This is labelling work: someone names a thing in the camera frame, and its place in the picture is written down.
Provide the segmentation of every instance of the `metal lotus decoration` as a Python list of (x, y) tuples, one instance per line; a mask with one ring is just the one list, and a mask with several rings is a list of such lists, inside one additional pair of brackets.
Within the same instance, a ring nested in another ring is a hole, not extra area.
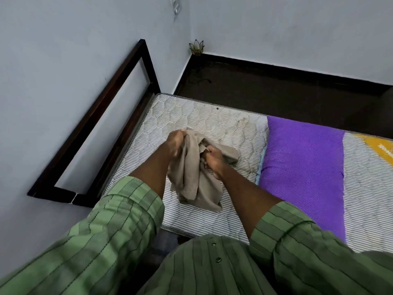
[(189, 45), (191, 53), (195, 56), (200, 56), (203, 53), (203, 48), (205, 47), (203, 45), (203, 40), (201, 43), (199, 43), (199, 41), (195, 39), (194, 44), (190, 43)]

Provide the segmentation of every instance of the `dark floor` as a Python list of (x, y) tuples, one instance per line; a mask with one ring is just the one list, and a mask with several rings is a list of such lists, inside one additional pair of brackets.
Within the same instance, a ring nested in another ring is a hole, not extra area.
[(380, 103), (381, 96), (364, 92), (359, 87), (288, 74), (272, 75), (263, 70), (207, 61), (200, 70), (190, 70), (177, 94), (237, 109), (393, 138), (390, 131), (385, 132), (385, 128), (383, 131), (379, 125), (370, 129), (366, 120), (375, 114), (375, 108), (370, 112), (370, 107)]

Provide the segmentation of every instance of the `shirt cuff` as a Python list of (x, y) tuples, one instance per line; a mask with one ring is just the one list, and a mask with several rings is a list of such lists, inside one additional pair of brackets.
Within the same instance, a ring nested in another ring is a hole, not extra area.
[(153, 219), (158, 231), (164, 219), (164, 203), (161, 198), (142, 180), (127, 176), (120, 179), (106, 196), (127, 197), (138, 204)]
[(263, 266), (271, 266), (273, 252), (285, 235), (300, 223), (314, 221), (288, 202), (280, 202), (259, 220), (250, 239), (250, 251)]

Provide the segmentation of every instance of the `yellow label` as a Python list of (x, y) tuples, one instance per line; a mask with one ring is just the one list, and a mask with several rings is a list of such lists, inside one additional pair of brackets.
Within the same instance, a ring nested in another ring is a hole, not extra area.
[(355, 134), (355, 136), (361, 138), (380, 157), (393, 166), (393, 143), (391, 141), (362, 134)]

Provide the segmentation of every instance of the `green shirt sleeve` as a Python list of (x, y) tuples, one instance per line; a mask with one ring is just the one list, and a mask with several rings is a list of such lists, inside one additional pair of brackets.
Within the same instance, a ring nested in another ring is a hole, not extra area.
[(288, 202), (258, 222), (250, 251), (277, 286), (296, 294), (388, 294), (393, 290), (393, 255), (355, 253)]
[(145, 183), (121, 179), (59, 241), (0, 281), (1, 294), (113, 293), (156, 235), (164, 204)]

